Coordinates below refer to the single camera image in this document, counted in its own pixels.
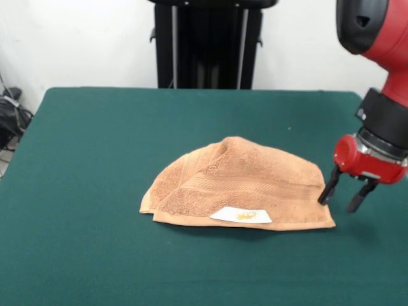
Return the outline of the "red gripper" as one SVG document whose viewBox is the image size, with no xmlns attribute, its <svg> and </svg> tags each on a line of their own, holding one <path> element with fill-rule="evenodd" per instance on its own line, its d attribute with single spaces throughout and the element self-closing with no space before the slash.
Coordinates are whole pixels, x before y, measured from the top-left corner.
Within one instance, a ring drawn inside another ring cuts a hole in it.
<svg viewBox="0 0 408 306">
<path fill-rule="evenodd" d="M 340 179 L 340 172 L 347 173 L 352 177 L 374 179 L 366 180 L 366 184 L 353 196 L 347 206 L 348 213 L 355 213 L 378 183 L 397 183 L 407 171 L 407 157 L 401 161 L 386 157 L 365 145 L 355 135 L 345 135 L 337 142 L 334 150 L 334 162 L 336 165 L 330 174 L 330 179 L 317 200 L 322 205 L 327 204 L 334 195 Z"/>
</svg>

